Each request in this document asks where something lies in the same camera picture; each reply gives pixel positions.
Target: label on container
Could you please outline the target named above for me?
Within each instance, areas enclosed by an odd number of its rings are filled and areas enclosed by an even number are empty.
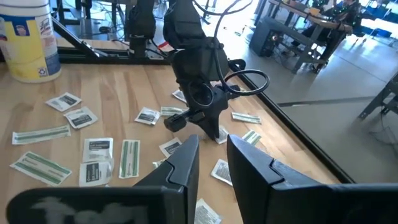
[[[51,15],[0,14],[0,48],[17,78],[37,80],[61,69]]]

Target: black metal frame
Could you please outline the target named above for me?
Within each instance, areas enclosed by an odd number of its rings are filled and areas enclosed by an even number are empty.
[[[258,88],[257,85],[254,84],[254,82],[246,75],[239,77],[251,90]],[[327,153],[325,153],[314,141],[312,141],[312,139],[307,136],[307,134],[305,134],[305,132],[303,132],[265,93],[258,94],[257,96],[341,183],[355,183],[355,181],[337,163],[335,163]]]
[[[146,54],[146,40],[140,41],[143,46],[132,46],[129,50],[94,49],[84,40],[73,35],[58,20],[52,18],[54,31],[60,34],[75,48],[59,47],[61,63],[85,64],[125,64],[125,65],[170,65],[166,58],[150,58]]]

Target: sanitizing wipes container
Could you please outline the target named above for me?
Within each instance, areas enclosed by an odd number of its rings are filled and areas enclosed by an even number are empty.
[[[51,18],[49,0],[0,0],[0,48],[16,80],[40,83],[60,75]]]

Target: wooden tabletop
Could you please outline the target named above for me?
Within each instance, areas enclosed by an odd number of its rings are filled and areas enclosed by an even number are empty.
[[[337,22],[330,22],[330,21],[326,21],[324,19],[322,19],[321,17],[318,16],[313,16],[309,13],[303,12],[300,9],[296,9],[293,6],[290,6],[288,4],[285,4],[281,1],[278,0],[268,0],[271,4],[275,4],[275,5],[279,5],[280,7],[283,7],[285,9],[287,9],[290,12],[293,12],[295,14],[298,14],[301,17],[307,18],[309,21],[316,23],[324,28],[331,28],[331,29],[336,29],[339,26],[339,23]],[[349,25],[343,25],[339,27],[339,30],[344,30],[346,32],[351,31],[353,28]]]
[[[117,48],[114,42],[91,41],[94,47]],[[246,88],[237,78],[232,82]],[[86,138],[110,137],[114,139],[115,170],[109,185],[132,186],[154,168],[152,162],[164,155],[159,145],[178,137],[186,140],[191,134],[204,136],[204,132],[188,123],[177,133],[172,133],[160,118],[155,126],[134,121],[145,106],[160,110],[161,106],[185,105],[172,96],[177,90],[175,76],[170,66],[142,65],[62,65],[62,74],[54,81],[26,84],[15,81],[7,74],[6,64],[0,63],[0,210],[1,223],[5,223],[4,211],[8,201],[18,193],[46,185],[9,167],[27,151],[51,159],[72,170],[72,175],[62,187],[78,186],[79,165],[82,159],[83,141]],[[89,107],[99,121],[80,130],[72,130],[72,136],[24,146],[11,144],[12,132],[33,131],[66,125],[63,113],[44,104],[45,101],[69,92],[83,101],[70,110]],[[231,120],[231,112],[256,114],[262,124],[248,124]],[[222,112],[220,124],[231,134],[243,136],[253,129],[262,138],[257,147],[323,183],[337,180],[314,155],[266,108],[256,96],[240,97],[229,101],[229,108]],[[119,179],[119,161],[123,139],[141,140],[139,177]],[[200,141],[200,177],[198,198],[223,217],[223,223],[241,223],[238,205],[231,186],[210,176],[218,159],[226,160],[226,144],[218,145],[210,140]]]

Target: concrete floor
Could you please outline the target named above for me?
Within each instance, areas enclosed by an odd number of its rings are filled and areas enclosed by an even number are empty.
[[[396,50],[375,40],[348,37],[318,75],[302,67],[294,75],[273,58],[260,58],[244,38],[220,36],[227,55],[246,60],[248,68],[271,78],[265,93],[356,182],[398,182],[397,149],[377,141],[370,131],[382,129],[377,109],[364,121],[356,117],[398,71]],[[262,85],[263,79],[251,76]],[[398,133],[397,115],[383,121]],[[386,133],[378,134],[386,138]]]

